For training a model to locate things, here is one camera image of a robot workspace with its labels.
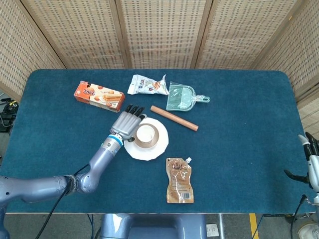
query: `dustpan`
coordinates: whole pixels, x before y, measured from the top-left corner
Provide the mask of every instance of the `dustpan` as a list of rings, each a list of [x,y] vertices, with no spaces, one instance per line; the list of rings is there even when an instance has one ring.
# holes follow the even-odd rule
[[[166,105],[167,111],[189,111],[196,102],[208,103],[210,102],[210,97],[197,96],[193,87],[170,82]]]

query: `white cup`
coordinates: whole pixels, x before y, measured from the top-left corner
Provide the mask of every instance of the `white cup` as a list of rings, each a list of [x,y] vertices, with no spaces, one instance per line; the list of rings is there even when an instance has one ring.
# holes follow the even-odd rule
[[[149,125],[142,125],[139,127],[138,131],[136,132],[136,136],[144,144],[148,144],[154,138],[155,131]]]

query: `gray floor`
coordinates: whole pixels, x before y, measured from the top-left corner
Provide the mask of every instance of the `gray floor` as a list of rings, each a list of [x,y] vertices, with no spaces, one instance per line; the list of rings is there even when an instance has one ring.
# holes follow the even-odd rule
[[[7,133],[0,133],[0,155],[4,156],[9,141]],[[12,239],[34,239],[42,227],[47,214],[8,214],[4,224]],[[94,215],[95,233],[101,225],[102,215]],[[206,216],[207,224],[217,224],[218,214]],[[311,222],[309,218],[298,219],[295,223],[294,238],[298,229]],[[251,225],[248,214],[224,214],[224,235],[226,239],[251,239]],[[289,239],[290,224],[283,217],[264,217],[258,229],[260,239]],[[43,239],[89,239],[91,225],[86,214],[53,214],[41,238]]]

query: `blue felt surface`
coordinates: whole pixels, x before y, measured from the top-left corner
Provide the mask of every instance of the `blue felt surface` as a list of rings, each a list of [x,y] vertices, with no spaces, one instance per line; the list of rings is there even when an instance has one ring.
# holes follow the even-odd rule
[[[153,112],[167,96],[127,95],[146,107],[169,133],[159,158],[130,158],[124,148],[92,195],[65,197],[57,212],[70,213],[292,213],[307,185],[290,180],[290,169],[307,165],[297,134],[303,133],[288,77],[279,71],[232,70],[37,70],[26,84],[1,174],[16,178],[66,175],[88,163],[119,113],[78,102],[73,93],[89,81],[127,92],[134,74],[193,86],[211,97],[176,115],[199,125],[191,131]],[[167,157],[191,157],[194,204],[167,204]],[[15,201],[9,212],[49,212],[54,201]]]

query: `wooden stick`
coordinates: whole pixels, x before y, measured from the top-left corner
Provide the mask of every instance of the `wooden stick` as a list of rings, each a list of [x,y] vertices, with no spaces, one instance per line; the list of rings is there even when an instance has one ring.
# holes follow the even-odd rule
[[[189,129],[192,129],[193,131],[197,131],[197,129],[198,129],[197,125],[195,125],[189,121],[186,121],[178,116],[175,116],[175,115],[173,115],[165,110],[162,110],[161,108],[158,108],[156,106],[152,106],[151,111],[153,111],[161,116],[164,116],[165,118],[168,118],[176,123],[179,123],[179,124],[189,128]]]

